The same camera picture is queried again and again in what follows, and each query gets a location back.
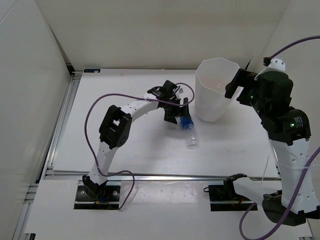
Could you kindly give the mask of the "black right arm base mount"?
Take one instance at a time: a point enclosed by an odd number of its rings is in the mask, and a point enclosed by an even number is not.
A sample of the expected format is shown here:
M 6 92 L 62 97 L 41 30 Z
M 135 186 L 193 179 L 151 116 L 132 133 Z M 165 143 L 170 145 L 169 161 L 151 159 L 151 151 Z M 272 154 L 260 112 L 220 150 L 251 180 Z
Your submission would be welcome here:
M 246 178 L 247 175 L 237 173 L 228 176 L 221 184 L 209 184 L 203 192 L 209 194 L 211 212 L 242 212 L 246 211 L 253 202 L 235 192 L 234 181 Z

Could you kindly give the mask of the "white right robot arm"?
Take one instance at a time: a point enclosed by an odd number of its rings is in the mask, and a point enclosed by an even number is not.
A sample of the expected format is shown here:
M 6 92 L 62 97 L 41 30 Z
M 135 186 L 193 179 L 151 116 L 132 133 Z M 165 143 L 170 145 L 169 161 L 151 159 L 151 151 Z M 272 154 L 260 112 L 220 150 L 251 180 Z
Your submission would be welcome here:
M 307 166 L 310 123 L 302 110 L 291 106 L 293 85 L 284 72 L 255 74 L 239 69 L 225 88 L 225 97 L 230 99 L 241 87 L 238 102 L 252 107 L 259 116 L 277 158 L 282 188 L 261 187 L 238 173 L 224 180 L 224 193 L 230 200 L 240 196 L 250 199 L 262 207 L 270 221 L 287 226 L 320 217 L 320 202 Z

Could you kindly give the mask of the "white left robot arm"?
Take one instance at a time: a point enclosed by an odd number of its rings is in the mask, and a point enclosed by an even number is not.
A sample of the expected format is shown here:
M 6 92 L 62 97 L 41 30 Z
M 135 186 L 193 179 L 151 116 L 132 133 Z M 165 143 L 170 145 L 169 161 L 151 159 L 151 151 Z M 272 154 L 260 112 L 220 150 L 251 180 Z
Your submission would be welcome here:
M 93 200 L 105 196 L 105 187 L 113 158 L 120 147 L 129 139 L 132 123 L 138 118 L 157 109 L 164 110 L 164 121 L 177 124 L 180 117 L 190 119 L 189 104 L 192 98 L 181 98 L 181 83 L 166 80 L 162 86 L 149 89 L 143 96 L 130 96 L 133 101 L 123 106 L 111 105 L 100 124 L 99 147 L 94 151 L 88 145 L 94 165 L 91 171 L 82 177 L 86 194 Z

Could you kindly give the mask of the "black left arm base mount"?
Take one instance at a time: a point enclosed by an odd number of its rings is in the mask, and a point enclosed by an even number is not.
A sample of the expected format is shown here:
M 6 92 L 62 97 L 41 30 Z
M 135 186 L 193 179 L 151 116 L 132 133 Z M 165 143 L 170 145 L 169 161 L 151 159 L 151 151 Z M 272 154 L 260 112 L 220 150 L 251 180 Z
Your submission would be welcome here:
M 89 193 L 82 181 L 77 184 L 75 210 L 117 210 L 120 206 L 121 182 L 108 181 L 104 190 L 95 196 Z

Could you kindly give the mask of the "clear bottle blue label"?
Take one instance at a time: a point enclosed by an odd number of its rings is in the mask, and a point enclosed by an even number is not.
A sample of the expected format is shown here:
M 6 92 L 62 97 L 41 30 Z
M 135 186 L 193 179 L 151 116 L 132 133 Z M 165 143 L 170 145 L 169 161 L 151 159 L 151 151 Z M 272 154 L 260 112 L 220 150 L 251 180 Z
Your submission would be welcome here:
M 190 117 L 180 117 L 180 125 L 185 138 L 185 144 L 188 149 L 194 149 L 199 146 L 199 137 L 195 124 Z

